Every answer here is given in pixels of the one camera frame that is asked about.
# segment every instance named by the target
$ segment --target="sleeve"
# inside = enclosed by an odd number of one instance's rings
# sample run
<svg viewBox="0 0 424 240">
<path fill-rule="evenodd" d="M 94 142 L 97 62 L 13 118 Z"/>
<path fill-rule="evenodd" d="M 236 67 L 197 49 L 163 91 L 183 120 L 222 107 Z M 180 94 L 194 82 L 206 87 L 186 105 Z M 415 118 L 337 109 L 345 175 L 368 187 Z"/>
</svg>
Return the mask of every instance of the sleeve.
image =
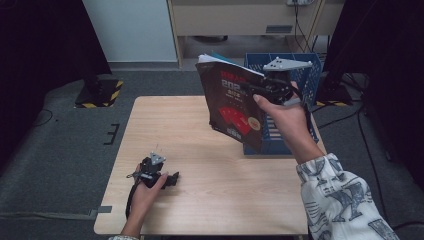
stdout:
<svg viewBox="0 0 424 240">
<path fill-rule="evenodd" d="M 140 240 L 140 239 L 135 237 L 119 235 L 119 236 L 110 237 L 108 240 Z"/>
<path fill-rule="evenodd" d="M 334 154 L 297 166 L 309 230 L 315 240 L 398 240 L 380 216 L 368 184 L 343 171 Z"/>
</svg>

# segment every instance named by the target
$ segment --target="hazard tape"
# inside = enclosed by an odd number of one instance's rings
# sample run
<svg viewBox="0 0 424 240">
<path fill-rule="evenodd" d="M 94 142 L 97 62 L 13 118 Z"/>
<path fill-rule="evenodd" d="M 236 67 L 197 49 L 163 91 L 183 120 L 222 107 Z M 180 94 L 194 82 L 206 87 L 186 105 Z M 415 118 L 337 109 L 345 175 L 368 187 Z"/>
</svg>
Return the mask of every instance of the hazard tape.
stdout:
<svg viewBox="0 0 424 240">
<path fill-rule="evenodd" d="M 121 91 L 121 87 L 122 84 L 124 82 L 123 81 L 118 81 L 116 83 L 115 89 L 112 93 L 112 95 L 110 96 L 110 100 L 108 102 L 103 102 L 103 103 L 91 103 L 91 102 L 87 102 L 87 103 L 82 103 L 82 104 L 76 104 L 75 107 L 77 108 L 97 108 L 97 107 L 111 107 L 114 103 L 116 98 L 119 95 L 119 92 Z"/>
<path fill-rule="evenodd" d="M 317 106 L 339 106 L 339 107 L 352 105 L 351 102 L 347 102 L 347 101 L 317 101 L 316 104 Z"/>
</svg>

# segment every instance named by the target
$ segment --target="wall outlet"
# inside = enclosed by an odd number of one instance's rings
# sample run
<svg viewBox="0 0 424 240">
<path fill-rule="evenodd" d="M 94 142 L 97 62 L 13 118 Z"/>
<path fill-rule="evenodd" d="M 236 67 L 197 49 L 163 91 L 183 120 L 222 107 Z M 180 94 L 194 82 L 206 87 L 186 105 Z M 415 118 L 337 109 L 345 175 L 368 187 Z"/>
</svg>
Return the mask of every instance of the wall outlet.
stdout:
<svg viewBox="0 0 424 240">
<path fill-rule="evenodd" d="M 295 4 L 298 6 L 310 5 L 315 0 L 287 0 L 287 5 L 294 6 Z"/>
</svg>

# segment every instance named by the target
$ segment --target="finger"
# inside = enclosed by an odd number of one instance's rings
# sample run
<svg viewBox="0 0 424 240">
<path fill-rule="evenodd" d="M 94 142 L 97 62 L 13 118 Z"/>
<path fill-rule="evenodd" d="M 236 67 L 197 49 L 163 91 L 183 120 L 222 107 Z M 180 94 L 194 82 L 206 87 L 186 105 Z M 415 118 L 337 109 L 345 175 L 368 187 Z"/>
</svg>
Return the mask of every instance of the finger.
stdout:
<svg viewBox="0 0 424 240">
<path fill-rule="evenodd" d="M 155 185 L 152 187 L 154 190 L 160 190 L 162 186 L 165 184 L 166 179 L 168 178 L 168 172 L 163 173 L 159 179 L 156 181 Z"/>
<path fill-rule="evenodd" d="M 291 81 L 291 84 L 293 87 L 299 89 L 299 87 L 297 86 L 297 82 L 296 81 Z"/>
<path fill-rule="evenodd" d="M 140 172 L 140 164 L 137 165 L 135 171 L 136 172 Z M 134 183 L 137 183 L 137 178 L 136 177 L 134 177 Z"/>
<path fill-rule="evenodd" d="M 268 99 L 265 97 L 262 97 L 261 95 L 254 94 L 253 99 L 258 104 L 258 106 L 264 110 L 265 112 L 269 113 L 269 110 L 273 107 L 274 104 L 270 103 Z"/>
</svg>

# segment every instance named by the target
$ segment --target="wooden table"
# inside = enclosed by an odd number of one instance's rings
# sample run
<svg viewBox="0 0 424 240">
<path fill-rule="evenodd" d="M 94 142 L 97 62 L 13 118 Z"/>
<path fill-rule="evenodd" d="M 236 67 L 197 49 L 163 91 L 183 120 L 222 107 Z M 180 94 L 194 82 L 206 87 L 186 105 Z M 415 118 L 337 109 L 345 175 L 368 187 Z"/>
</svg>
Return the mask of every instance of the wooden table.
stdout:
<svg viewBox="0 0 424 240">
<path fill-rule="evenodd" d="M 180 178 L 161 191 L 142 234 L 307 234 L 293 157 L 245 156 L 208 123 L 204 96 L 137 98 L 102 202 L 112 211 L 98 214 L 95 232 L 120 233 L 133 184 L 126 176 L 154 151 L 167 158 L 162 172 Z"/>
</svg>

